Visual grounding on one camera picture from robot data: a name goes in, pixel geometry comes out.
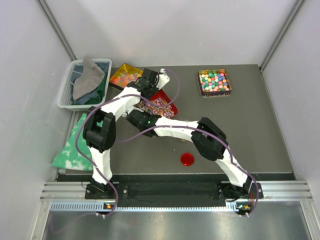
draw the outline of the round red object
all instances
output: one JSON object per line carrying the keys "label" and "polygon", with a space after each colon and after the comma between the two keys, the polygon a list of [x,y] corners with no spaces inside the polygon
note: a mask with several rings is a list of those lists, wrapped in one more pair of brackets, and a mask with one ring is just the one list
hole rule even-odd
{"label": "round red object", "polygon": [[181,156],[181,162],[183,165],[185,166],[191,166],[195,161],[195,157],[191,154],[191,153],[184,153],[182,156]]}

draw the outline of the white laundry basket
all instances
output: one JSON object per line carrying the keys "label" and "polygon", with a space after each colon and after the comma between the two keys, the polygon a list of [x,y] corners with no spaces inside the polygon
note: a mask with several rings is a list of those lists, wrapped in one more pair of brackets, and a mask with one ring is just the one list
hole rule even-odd
{"label": "white laundry basket", "polygon": [[[109,85],[109,79],[110,79],[110,72],[111,72],[111,65],[112,61],[108,58],[92,58],[92,60],[95,63],[109,63],[109,69],[106,77],[106,83],[105,83],[105,90],[104,90],[104,97],[102,98],[102,101],[99,103],[103,103],[106,101],[106,96],[107,96],[107,90],[108,90],[108,85]],[[83,64],[83,59],[81,60],[75,60],[72,61],[69,66],[66,69],[66,72],[63,77],[62,85],[59,91],[58,95],[58,100],[57,100],[57,105],[59,108],[63,109],[69,109],[71,111],[85,111],[89,108],[96,107],[99,104],[88,104],[88,105],[72,105],[72,96],[71,96],[71,76],[73,73],[73,70],[75,66],[79,66]]]}

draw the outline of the red tray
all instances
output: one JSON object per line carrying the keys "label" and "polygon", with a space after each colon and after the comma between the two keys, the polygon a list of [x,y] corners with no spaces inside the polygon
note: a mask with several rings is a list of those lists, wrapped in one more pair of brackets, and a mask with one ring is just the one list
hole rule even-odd
{"label": "red tray", "polygon": [[[170,98],[167,96],[165,91],[163,91],[162,89],[160,89],[153,97],[151,97],[150,100],[153,101],[153,100],[156,100],[159,98],[166,100],[167,103],[171,102]],[[174,113],[174,115],[172,117],[174,117],[178,113],[178,108],[173,103],[171,103],[170,105],[171,105],[171,110]]]}

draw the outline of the white wall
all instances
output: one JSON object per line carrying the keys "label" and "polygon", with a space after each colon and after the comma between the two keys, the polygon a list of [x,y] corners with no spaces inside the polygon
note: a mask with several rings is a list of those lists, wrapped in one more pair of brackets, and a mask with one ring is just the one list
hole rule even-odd
{"label": "white wall", "polygon": [[24,240],[70,116],[56,104],[70,60],[35,0],[1,1],[0,35],[0,239]]}
{"label": "white wall", "polygon": [[320,1],[307,0],[264,71],[297,175],[320,211]]}
{"label": "white wall", "polygon": [[76,57],[261,64],[295,0],[46,0]]}

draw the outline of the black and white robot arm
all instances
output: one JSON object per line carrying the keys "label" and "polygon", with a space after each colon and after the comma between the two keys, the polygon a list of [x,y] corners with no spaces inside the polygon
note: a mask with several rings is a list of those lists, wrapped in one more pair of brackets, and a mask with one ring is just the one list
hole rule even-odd
{"label": "black and white robot arm", "polygon": [[[96,167],[99,168],[108,180],[112,178],[110,150],[116,140],[116,121],[120,116],[126,116],[126,119],[140,131],[156,126],[153,130],[144,133],[144,135],[148,137],[169,136],[194,143],[204,158],[215,161],[220,166],[232,186],[240,190],[241,194],[249,193],[252,180],[239,169],[240,165],[237,160],[233,157],[232,163],[229,152],[219,141],[194,130],[201,129],[209,132],[228,145],[226,135],[210,119],[203,117],[200,121],[173,120],[140,111],[133,107],[141,101],[138,96],[150,99],[158,90],[168,83],[169,80],[170,78],[164,69],[161,69],[159,73],[145,69],[142,77],[137,82],[128,84],[128,86],[115,97],[120,98],[119,100],[106,104],[100,110],[96,111],[90,120],[87,121],[83,130],[83,138],[89,146]],[[102,122],[102,127],[97,125],[98,122]],[[95,168],[93,169],[92,177],[102,186],[107,184]]]}

